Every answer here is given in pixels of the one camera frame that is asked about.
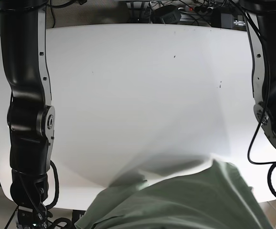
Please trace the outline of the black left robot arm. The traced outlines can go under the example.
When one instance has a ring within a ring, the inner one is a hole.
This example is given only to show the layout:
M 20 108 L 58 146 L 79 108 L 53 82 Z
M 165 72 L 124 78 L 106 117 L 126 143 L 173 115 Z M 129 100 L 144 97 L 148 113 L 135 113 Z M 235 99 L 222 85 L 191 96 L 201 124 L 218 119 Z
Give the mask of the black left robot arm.
M 252 52 L 254 113 L 276 149 L 276 0 L 241 0 Z

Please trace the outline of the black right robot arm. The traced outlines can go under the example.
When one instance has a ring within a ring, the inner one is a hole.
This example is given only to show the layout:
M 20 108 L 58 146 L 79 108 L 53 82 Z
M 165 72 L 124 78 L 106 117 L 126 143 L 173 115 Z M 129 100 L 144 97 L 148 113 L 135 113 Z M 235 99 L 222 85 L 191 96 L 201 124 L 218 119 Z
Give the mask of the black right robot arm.
M 0 41 L 4 72 L 11 88 L 7 123 L 10 132 L 10 194 L 17 204 L 19 229 L 69 229 L 69 219 L 50 221 L 50 209 L 59 197 L 48 197 L 48 171 L 54 142 L 55 109 L 51 104 L 51 82 L 46 63 L 45 0 L 0 1 Z

